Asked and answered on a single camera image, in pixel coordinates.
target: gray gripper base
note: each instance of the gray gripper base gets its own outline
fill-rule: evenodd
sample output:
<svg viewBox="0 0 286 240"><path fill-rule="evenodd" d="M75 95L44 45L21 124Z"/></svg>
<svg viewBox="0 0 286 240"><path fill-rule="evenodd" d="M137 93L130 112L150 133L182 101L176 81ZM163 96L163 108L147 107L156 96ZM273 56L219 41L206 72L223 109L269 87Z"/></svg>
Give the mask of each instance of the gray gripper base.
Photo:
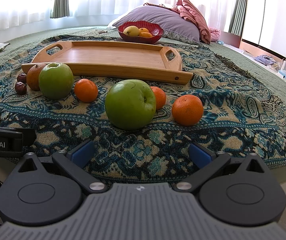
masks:
<svg viewBox="0 0 286 240"><path fill-rule="evenodd" d="M207 214L190 193L167 183L118 184L89 195L81 208L56 224L0 227L0 240L285 240L277 223L240 228Z"/></svg>

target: triangular cutout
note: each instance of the triangular cutout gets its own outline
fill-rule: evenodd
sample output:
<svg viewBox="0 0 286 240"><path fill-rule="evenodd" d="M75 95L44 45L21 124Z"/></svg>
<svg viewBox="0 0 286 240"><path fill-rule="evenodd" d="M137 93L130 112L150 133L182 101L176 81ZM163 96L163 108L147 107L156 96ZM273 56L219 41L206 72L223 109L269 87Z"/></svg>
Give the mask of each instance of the triangular cutout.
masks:
<svg viewBox="0 0 286 240"><path fill-rule="evenodd" d="M33 159L27 159L19 169L19 172L36 171L36 170L37 167L35 166Z"/></svg>
<svg viewBox="0 0 286 240"><path fill-rule="evenodd" d="M254 171L259 173L264 173L262 167L259 165L257 160L251 160L249 165L247 166L247 171Z"/></svg>

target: blue gripper pad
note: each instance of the blue gripper pad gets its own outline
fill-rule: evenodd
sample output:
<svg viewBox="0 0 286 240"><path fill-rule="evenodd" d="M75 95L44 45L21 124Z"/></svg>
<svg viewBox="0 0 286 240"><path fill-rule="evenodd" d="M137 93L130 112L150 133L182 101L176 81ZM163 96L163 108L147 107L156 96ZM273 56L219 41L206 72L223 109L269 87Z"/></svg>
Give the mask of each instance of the blue gripper pad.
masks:
<svg viewBox="0 0 286 240"><path fill-rule="evenodd" d="M207 150L205 147L199 145L196 142L190 144L190 147L188 148L188 153L192 162L194 162L194 164L200 169L216 158L215 153L211 152L210 150Z"/></svg>
<svg viewBox="0 0 286 240"><path fill-rule="evenodd" d="M94 142L86 140L77 147L70 150L66 157L80 168L84 168L91 160L91 158L93 158L94 153Z"/></svg>

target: red bowl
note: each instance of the red bowl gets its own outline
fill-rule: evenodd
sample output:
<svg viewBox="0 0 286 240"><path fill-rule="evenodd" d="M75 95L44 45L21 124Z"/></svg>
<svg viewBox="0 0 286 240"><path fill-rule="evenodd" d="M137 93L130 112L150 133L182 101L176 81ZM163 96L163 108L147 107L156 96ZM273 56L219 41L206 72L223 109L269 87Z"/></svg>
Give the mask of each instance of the red bowl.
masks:
<svg viewBox="0 0 286 240"><path fill-rule="evenodd" d="M153 35L151 38L144 38L144 37L130 37L123 33L126 27L129 26L136 26L137 28L147 28L150 33ZM145 44L154 44L157 42L163 35L163 29L156 23L149 23L146 21L138 21L138 22L126 22L118 27L119 35L122 37L123 40L128 42L136 42L136 43L145 43Z"/></svg>

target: green apple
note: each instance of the green apple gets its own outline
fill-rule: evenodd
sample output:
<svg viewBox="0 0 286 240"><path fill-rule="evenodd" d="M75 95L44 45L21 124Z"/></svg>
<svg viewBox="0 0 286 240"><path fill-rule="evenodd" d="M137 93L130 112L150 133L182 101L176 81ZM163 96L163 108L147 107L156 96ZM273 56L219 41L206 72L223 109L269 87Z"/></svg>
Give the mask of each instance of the green apple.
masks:
<svg viewBox="0 0 286 240"><path fill-rule="evenodd" d="M146 126L156 111L154 92L148 84L137 79L116 83L105 98L105 111L110 122L123 130Z"/></svg>
<svg viewBox="0 0 286 240"><path fill-rule="evenodd" d="M41 92L52 100L66 97L72 89L73 81L73 72L64 63L47 64L39 75Z"/></svg>

